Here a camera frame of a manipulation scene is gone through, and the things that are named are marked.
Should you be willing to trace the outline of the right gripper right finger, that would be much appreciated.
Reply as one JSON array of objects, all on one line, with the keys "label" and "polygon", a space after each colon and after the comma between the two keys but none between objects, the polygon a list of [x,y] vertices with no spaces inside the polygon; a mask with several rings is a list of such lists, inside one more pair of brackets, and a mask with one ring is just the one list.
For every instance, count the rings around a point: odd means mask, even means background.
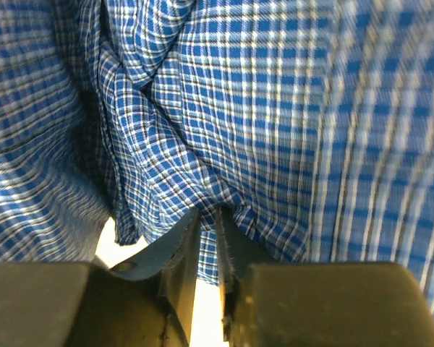
[{"label": "right gripper right finger", "polygon": [[389,262],[284,264],[216,213],[223,336],[230,346],[434,346],[412,274]]}]

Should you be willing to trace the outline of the blue plaid long sleeve shirt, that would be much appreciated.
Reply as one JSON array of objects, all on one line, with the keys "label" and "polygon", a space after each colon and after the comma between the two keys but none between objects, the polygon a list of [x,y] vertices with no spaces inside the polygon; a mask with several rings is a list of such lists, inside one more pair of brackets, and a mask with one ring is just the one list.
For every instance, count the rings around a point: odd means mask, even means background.
[{"label": "blue plaid long sleeve shirt", "polygon": [[434,1],[0,1],[0,262],[216,208],[284,262],[391,261],[434,314]]}]

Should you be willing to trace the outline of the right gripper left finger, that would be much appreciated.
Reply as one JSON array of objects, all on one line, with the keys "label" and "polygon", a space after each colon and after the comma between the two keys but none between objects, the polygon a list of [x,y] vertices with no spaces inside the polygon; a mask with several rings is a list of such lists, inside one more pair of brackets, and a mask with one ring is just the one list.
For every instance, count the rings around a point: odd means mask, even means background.
[{"label": "right gripper left finger", "polygon": [[107,268],[0,263],[0,346],[188,346],[200,212]]}]

